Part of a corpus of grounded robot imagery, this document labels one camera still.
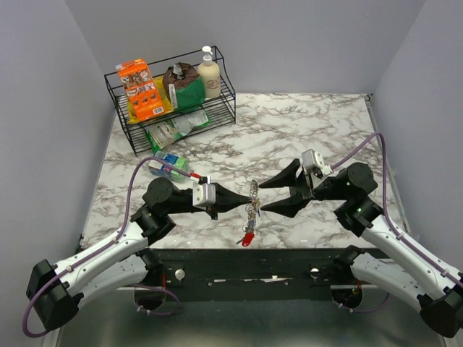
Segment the red key tag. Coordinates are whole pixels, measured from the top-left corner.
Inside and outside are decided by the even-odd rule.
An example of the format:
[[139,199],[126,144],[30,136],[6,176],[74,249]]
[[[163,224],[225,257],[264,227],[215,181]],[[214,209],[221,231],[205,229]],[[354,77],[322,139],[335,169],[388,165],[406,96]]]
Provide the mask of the red key tag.
[[255,234],[253,232],[246,233],[236,244],[240,244],[242,247],[248,247],[252,240],[254,239]]

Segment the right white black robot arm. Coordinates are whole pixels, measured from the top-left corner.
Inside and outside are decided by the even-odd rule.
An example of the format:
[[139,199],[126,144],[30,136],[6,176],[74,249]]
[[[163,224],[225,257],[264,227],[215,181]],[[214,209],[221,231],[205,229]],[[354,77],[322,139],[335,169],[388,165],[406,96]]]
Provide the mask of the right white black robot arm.
[[333,265],[335,279],[354,278],[382,288],[420,313],[434,332],[453,338],[462,329],[462,271],[435,256],[391,221],[369,195],[378,184],[370,167],[353,163],[332,174],[329,167],[303,166],[293,160],[283,171],[259,184],[261,189],[288,187],[286,199],[264,211],[293,218],[311,201],[333,200],[338,222],[394,261],[387,265],[357,247],[348,247]]

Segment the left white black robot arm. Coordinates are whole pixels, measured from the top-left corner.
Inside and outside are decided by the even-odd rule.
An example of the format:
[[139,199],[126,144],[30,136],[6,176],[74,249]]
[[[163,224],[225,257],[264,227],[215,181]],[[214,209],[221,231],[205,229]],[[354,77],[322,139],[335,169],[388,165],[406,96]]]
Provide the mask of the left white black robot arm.
[[143,256],[175,227],[172,214],[204,212],[215,220],[218,214],[250,201],[249,196],[203,179],[189,189],[178,189],[166,178],[152,180],[143,205],[126,215],[115,232],[65,260],[54,264],[41,260],[34,265],[26,289],[30,303],[22,320],[24,333],[34,336],[27,326],[31,311],[50,332],[67,324],[79,312],[79,305],[94,294],[140,282],[155,284],[161,269]]

